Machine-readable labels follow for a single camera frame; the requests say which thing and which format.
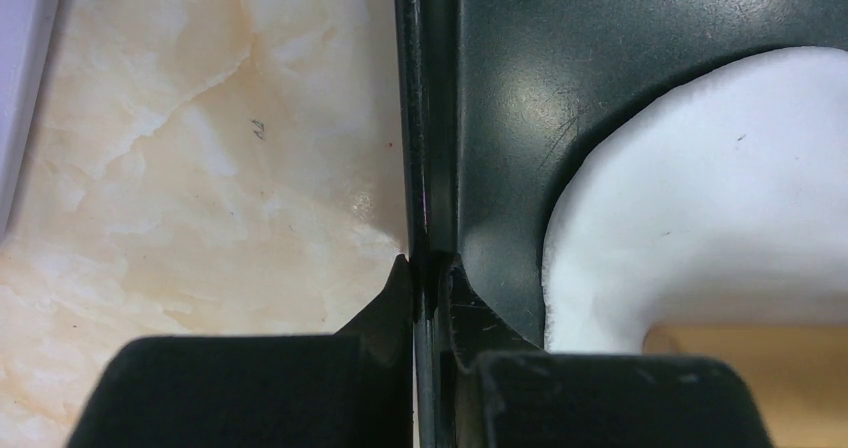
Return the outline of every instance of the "metal tray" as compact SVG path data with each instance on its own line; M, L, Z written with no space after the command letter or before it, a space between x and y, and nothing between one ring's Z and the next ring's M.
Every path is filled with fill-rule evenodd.
M397 20L422 425L443 416L428 400L453 396L443 353L471 346L473 360L514 347L516 334L541 346L545 229L593 147L728 62L848 49L848 0L397 0ZM439 322L452 307L437 273L454 254L475 309L488 305L509 329L457 313Z

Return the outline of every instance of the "wooden rolling pin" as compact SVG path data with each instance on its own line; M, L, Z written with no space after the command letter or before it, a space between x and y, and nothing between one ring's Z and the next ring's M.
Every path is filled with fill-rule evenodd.
M848 326L662 325L644 353L722 360L748 384L778 448L848 447Z

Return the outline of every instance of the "white dough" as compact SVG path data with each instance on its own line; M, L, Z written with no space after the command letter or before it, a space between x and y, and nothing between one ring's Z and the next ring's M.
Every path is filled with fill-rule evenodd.
M552 352L639 353L665 322L848 322L848 53L752 56L586 158L545 236Z

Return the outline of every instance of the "marble table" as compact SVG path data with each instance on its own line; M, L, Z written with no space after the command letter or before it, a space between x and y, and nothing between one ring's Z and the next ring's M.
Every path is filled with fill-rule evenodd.
M61 0L0 245L0 446L151 334L331 332L405 250L392 0Z

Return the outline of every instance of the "beige marble surface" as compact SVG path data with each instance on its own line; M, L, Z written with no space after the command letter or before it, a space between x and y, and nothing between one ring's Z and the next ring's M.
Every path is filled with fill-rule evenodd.
M135 337L335 330L405 245L392 0L59 10L0 245L0 446L60 445Z

